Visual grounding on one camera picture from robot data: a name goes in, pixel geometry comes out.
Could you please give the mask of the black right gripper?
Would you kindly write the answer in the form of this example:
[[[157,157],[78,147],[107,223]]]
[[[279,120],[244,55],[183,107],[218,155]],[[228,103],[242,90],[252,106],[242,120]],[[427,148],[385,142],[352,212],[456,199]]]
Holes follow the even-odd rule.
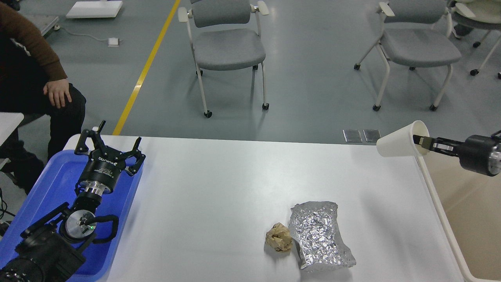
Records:
[[[499,138],[497,136],[472,135],[465,142],[443,137],[413,135],[417,146],[447,156],[458,156],[466,170],[490,177],[499,174]]]

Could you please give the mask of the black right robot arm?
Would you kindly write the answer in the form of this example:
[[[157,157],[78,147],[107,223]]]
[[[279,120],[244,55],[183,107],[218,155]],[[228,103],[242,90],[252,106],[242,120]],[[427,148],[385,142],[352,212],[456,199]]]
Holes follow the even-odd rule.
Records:
[[[465,141],[414,134],[412,141],[426,151],[457,157],[460,166],[468,171],[490,177],[500,173],[500,131],[490,136],[472,135]]]

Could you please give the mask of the brown sleeved forearm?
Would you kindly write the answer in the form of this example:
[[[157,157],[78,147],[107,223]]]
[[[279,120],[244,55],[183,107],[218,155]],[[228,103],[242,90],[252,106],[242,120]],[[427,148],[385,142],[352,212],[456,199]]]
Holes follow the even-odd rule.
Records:
[[[52,50],[40,30],[26,17],[8,5],[0,4],[1,36],[23,45],[31,57],[48,75],[50,81],[66,79],[67,75],[59,57]]]

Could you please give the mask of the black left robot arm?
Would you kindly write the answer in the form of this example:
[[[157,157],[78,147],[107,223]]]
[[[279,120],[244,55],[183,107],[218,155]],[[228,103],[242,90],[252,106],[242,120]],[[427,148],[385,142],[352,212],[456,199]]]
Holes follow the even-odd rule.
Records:
[[[83,130],[74,152],[50,159],[1,240],[2,282],[98,280],[117,249],[145,154]]]

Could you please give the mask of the person's hand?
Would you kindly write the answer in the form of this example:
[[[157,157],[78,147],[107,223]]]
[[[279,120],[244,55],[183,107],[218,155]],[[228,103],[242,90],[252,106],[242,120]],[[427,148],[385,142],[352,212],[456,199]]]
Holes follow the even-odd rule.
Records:
[[[50,104],[57,109],[66,107],[66,103],[73,101],[70,95],[68,79],[49,81],[43,87],[43,94],[49,99]]]

